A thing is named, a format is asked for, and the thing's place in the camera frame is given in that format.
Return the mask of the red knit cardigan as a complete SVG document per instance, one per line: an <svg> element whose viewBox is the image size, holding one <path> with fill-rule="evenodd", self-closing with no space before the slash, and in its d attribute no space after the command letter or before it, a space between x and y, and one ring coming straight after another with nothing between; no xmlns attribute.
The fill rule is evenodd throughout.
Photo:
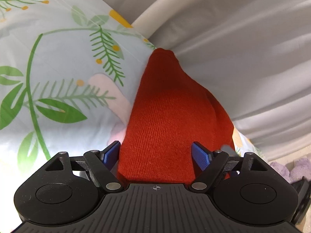
<svg viewBox="0 0 311 233"><path fill-rule="evenodd" d="M120 149L124 183L190 184L199 169L191 145L233 145L233 123L213 94L191 79L173 52L150 56Z"/></svg>

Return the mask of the purple teddy bear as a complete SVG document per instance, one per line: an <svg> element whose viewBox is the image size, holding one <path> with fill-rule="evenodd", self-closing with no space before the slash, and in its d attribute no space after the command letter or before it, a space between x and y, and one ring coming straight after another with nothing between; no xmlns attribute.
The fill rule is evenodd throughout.
<svg viewBox="0 0 311 233"><path fill-rule="evenodd" d="M289 170L285 165L278 162L272 162L270 166L277 171L287 182L295 183L303 178L310 182L311 166L308 158L300 158L294 162L294 168Z"/></svg>

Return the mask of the floral bed sheet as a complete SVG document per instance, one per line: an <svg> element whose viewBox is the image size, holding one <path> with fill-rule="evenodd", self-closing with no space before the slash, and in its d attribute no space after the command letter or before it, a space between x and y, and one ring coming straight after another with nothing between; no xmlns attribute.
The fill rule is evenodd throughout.
<svg viewBox="0 0 311 233"><path fill-rule="evenodd" d="M154 48L103 0L1 0L1 164L123 138Z"/></svg>

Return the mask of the white curtain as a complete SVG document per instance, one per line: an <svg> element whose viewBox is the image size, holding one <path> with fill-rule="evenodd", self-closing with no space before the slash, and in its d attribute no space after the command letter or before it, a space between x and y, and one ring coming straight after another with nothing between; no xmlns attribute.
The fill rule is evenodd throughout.
<svg viewBox="0 0 311 233"><path fill-rule="evenodd" d="M268 160L310 145L310 0L104 0L222 104Z"/></svg>

